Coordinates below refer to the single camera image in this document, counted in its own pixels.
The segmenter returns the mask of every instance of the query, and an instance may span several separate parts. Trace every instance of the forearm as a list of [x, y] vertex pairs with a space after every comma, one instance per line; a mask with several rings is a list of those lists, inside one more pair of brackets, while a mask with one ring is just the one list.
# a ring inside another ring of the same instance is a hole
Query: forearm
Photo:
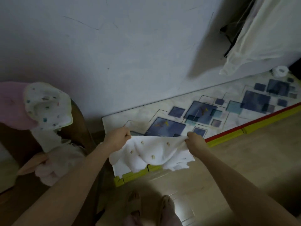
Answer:
[[282, 206], [209, 151], [197, 157], [205, 164], [241, 225], [300, 225]]
[[97, 146], [82, 163], [47, 190], [13, 225], [71, 225], [109, 156], [106, 148], [105, 145]]

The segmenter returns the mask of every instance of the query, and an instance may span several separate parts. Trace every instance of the red edge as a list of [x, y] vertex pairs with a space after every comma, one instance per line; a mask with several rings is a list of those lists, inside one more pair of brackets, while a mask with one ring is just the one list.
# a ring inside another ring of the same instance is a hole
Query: red edge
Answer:
[[255, 124], [255, 123], [257, 123], [257, 122], [260, 122], [260, 121], [263, 121], [263, 120], [265, 120], [265, 119], [271, 118], [271, 117], [273, 117], [273, 116], [275, 116], [275, 115], [278, 115], [278, 114], [280, 114], [280, 113], [282, 113], [282, 112], [285, 112], [285, 111], [287, 111], [287, 110], [290, 110], [290, 109], [292, 109], [292, 108], [295, 108], [295, 107], [297, 107], [297, 106], [299, 106], [299, 105], [301, 105], [301, 102], [299, 102], [299, 103], [297, 103], [297, 104], [294, 104], [294, 105], [292, 105], [292, 106], [286, 107], [286, 108], [284, 108], [284, 109], [282, 109], [282, 110], [279, 110], [279, 111], [277, 111], [277, 112], [271, 113], [271, 114], [269, 114], [269, 115], [266, 115], [266, 116], [264, 116], [264, 117], [258, 118], [258, 119], [256, 119], [256, 120], [250, 121], [250, 122], [248, 122], [248, 123], [245, 123], [245, 124], [240, 125], [240, 126], [238, 126], [238, 127], [236, 127], [236, 128], [232, 128], [232, 129], [230, 129], [230, 130], [228, 130], [228, 131], [222, 132], [222, 133], [217, 134], [217, 135], [215, 135], [215, 136], [209, 137], [209, 138], [205, 139], [205, 141], [206, 141], [206, 142], [210, 142], [210, 141], [212, 141], [212, 140], [215, 140], [215, 139], [217, 139], [217, 138], [220, 138], [220, 137], [223, 137], [223, 136], [225, 136], [225, 135], [227, 135], [227, 134], [230, 134], [230, 133], [232, 133], [232, 132], [235, 132], [235, 131], [237, 131], [237, 130], [239, 130], [239, 129], [243, 129], [243, 128], [245, 128], [245, 127], [251, 125], [251, 124]]

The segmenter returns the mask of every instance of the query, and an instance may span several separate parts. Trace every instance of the brown wooden chair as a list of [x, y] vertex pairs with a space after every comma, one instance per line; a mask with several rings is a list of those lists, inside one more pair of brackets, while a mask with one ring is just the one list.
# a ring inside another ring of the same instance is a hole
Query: brown wooden chair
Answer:
[[[73, 143], [83, 146], [90, 154], [96, 147], [89, 133], [84, 117], [72, 101], [73, 124], [62, 128], [59, 135], [70, 139]], [[22, 167], [42, 148], [29, 130], [16, 130], [0, 123], [0, 142], [10, 152], [18, 165]], [[97, 178], [79, 212], [73, 225], [95, 225], [95, 215], [98, 204]], [[42, 184], [34, 173], [18, 176], [15, 186], [10, 191], [7, 201], [0, 204], [0, 225], [12, 225], [49, 187]]]

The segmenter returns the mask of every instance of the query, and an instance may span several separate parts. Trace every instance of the toilet paper roll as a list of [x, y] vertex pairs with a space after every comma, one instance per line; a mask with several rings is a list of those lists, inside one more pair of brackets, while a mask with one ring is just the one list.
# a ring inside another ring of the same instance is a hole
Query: toilet paper roll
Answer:
[[272, 71], [275, 78], [281, 78], [286, 76], [289, 70], [286, 66], [277, 66], [273, 68]]

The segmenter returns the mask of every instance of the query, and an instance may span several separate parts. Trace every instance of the sandal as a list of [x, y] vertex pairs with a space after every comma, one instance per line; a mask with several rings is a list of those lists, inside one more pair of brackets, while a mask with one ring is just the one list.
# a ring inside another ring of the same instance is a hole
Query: sandal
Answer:
[[138, 192], [133, 191], [129, 194], [126, 202], [126, 211], [128, 215], [131, 215], [134, 212], [139, 212], [139, 216], [141, 216], [141, 197]]
[[162, 210], [169, 205], [175, 211], [175, 204], [170, 196], [164, 195], [160, 201], [159, 214], [157, 217], [156, 226], [160, 226], [162, 220]]

